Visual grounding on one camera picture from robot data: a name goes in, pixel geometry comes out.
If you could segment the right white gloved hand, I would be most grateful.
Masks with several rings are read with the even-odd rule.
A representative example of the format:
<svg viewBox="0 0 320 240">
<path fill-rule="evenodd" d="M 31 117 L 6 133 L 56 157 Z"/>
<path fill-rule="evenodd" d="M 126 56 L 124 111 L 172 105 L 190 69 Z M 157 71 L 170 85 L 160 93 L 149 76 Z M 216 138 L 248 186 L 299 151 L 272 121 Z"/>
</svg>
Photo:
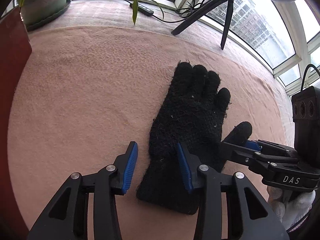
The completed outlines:
<svg viewBox="0 0 320 240">
<path fill-rule="evenodd" d="M 268 204 L 282 222 L 284 228 L 291 231 L 299 228 L 307 218 L 316 198 L 316 191 L 302 192 L 298 197 L 284 204 L 282 201 L 284 191 L 276 187 L 267 187 L 269 195 Z"/>
</svg>

